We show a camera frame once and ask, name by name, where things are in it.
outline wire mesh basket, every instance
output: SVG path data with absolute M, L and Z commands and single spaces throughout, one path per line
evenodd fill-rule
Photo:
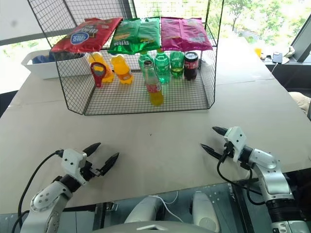
M 132 84 L 112 83 L 95 87 L 86 56 L 56 66 L 67 108 L 84 115 L 129 114 L 209 109 L 215 102 L 218 38 L 224 0 L 28 0 L 36 20 L 52 47 L 85 18 L 200 17 L 213 50 L 199 54 L 199 72 L 193 81 L 171 79 L 162 85 L 164 103 L 153 106 L 138 65 L 139 55 L 125 55 L 134 74 Z M 106 61 L 112 36 L 100 51 Z

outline red chip bag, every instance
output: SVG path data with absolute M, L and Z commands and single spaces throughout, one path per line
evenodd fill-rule
M 112 32 L 118 26 L 121 17 L 101 20 L 99 18 L 85 19 L 73 32 L 66 35 L 56 45 L 52 52 L 95 52 L 101 50 Z

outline plastic bottle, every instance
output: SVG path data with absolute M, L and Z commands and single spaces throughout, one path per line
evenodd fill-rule
M 161 49 L 157 50 L 155 56 L 155 70 L 161 83 L 168 83 L 170 81 L 170 59 Z
M 121 54 L 113 55 L 110 59 L 115 73 L 121 84 L 131 84 L 134 80 L 131 69 L 127 64 L 125 57 Z
M 138 58 L 138 64 L 140 67 L 140 70 L 143 71 L 144 70 L 144 61 L 152 61 L 152 63 L 154 64 L 154 59 L 152 58 L 152 56 L 150 56 L 147 51 L 142 51 L 140 52 L 140 56 Z
M 171 74 L 174 78 L 180 79 L 184 72 L 184 53 L 173 51 L 170 54 Z
M 186 52 L 184 61 L 184 76 L 187 80 L 194 80 L 198 73 L 199 56 L 195 52 Z
M 151 104 L 156 106 L 163 104 L 164 98 L 162 95 L 161 83 L 156 75 L 152 61 L 144 61 L 144 69 L 142 73 L 150 96 Z
M 115 76 L 114 76 L 110 66 L 104 60 L 104 57 L 103 57 L 103 55 L 100 52 L 91 52 L 91 53 L 89 53 L 87 55 L 87 60 L 90 63 L 93 63 L 93 62 L 102 63 L 106 67 L 106 74 L 105 74 L 104 78 L 102 79 L 102 83 L 112 83 L 113 82 L 113 79 L 114 79 Z

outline white wall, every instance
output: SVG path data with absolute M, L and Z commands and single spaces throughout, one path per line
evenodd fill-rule
M 42 33 L 27 0 L 0 0 L 0 40 Z

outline red bottle opener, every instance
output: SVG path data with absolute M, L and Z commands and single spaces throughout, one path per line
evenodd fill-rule
M 102 79 L 106 74 L 106 67 L 100 62 L 93 62 L 91 64 L 91 71 L 95 80 L 96 87 L 102 87 Z

